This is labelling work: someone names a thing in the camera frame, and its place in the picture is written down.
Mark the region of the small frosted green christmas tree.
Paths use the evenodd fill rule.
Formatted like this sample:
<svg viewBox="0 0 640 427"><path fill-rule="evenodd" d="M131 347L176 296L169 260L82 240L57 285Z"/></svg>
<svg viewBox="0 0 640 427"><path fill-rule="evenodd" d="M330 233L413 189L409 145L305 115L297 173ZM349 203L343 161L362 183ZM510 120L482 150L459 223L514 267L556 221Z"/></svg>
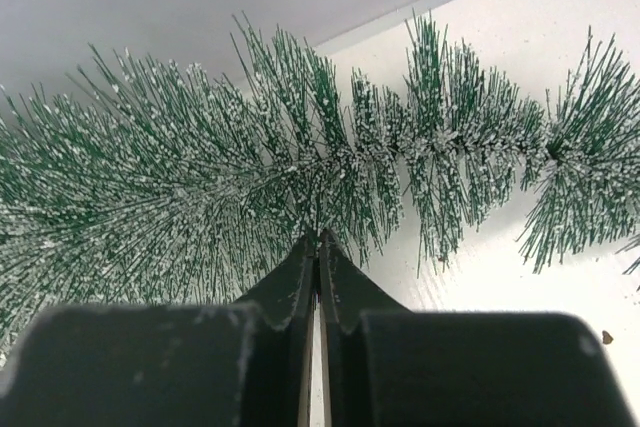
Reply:
<svg viewBox="0 0 640 427"><path fill-rule="evenodd" d="M360 262L410 200L447 263L514 191L534 190L536 269L639 243L639 78L588 41L544 102L523 97L428 17L408 28L405 95L336 69L280 30L240 29L247 87L129 53L80 72L82 98L35 86L1 116L1 351L57 304L229 301L307 232Z"/></svg>

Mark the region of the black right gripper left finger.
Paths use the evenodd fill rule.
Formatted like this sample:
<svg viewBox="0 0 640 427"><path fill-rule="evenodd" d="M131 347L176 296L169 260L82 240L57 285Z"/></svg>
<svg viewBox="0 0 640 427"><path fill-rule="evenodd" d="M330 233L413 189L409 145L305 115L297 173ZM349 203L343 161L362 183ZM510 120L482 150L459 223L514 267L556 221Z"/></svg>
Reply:
<svg viewBox="0 0 640 427"><path fill-rule="evenodd" d="M245 374L242 426L307 426L317 235L303 235L237 303L256 314Z"/></svg>

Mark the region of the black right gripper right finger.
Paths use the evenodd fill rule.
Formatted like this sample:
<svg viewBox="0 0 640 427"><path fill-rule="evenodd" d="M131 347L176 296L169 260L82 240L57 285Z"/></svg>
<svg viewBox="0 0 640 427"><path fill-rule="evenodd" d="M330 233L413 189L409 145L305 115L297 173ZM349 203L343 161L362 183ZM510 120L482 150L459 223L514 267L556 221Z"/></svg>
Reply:
<svg viewBox="0 0 640 427"><path fill-rule="evenodd" d="M330 229L317 250L325 422L328 426L374 424L361 314L403 306L373 282L345 253Z"/></svg>

